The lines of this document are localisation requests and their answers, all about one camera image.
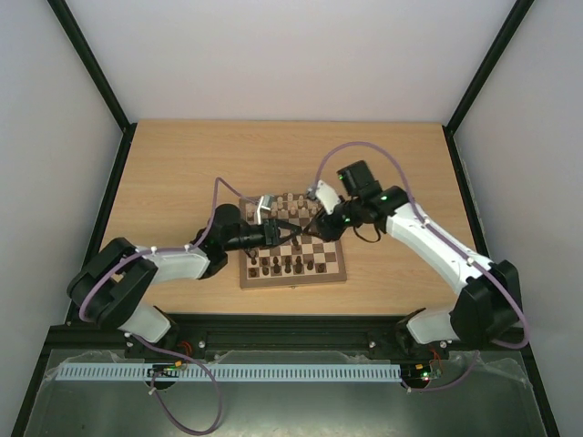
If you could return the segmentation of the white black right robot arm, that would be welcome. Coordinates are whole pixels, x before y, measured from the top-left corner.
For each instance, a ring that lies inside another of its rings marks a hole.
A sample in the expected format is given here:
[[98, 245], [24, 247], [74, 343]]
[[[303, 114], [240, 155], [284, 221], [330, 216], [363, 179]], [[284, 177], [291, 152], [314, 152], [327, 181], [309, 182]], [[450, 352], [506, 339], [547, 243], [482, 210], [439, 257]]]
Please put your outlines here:
[[518, 321], [519, 280], [511, 263], [495, 263], [464, 246], [425, 215], [405, 190], [382, 188], [364, 161], [337, 175], [348, 198], [323, 180], [307, 189], [307, 197], [321, 204], [311, 224], [316, 236], [336, 241], [348, 228], [372, 224], [377, 234], [415, 252], [456, 296], [452, 308], [416, 310], [401, 321], [397, 345], [403, 354], [417, 356], [429, 343], [441, 340], [481, 349]]

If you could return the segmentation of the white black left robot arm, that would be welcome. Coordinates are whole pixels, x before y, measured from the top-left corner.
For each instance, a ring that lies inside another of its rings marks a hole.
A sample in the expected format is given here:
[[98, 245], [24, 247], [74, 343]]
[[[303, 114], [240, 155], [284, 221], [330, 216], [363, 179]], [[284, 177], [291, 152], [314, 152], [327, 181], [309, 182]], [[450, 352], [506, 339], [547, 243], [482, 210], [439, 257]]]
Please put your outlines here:
[[172, 322], [143, 300], [150, 286], [208, 279], [226, 266], [229, 251], [276, 248], [301, 233], [301, 226], [277, 218], [249, 224], [237, 206], [222, 204], [185, 247], [140, 249], [125, 238], [111, 240], [69, 282], [66, 294], [81, 320], [155, 344], [171, 333]]

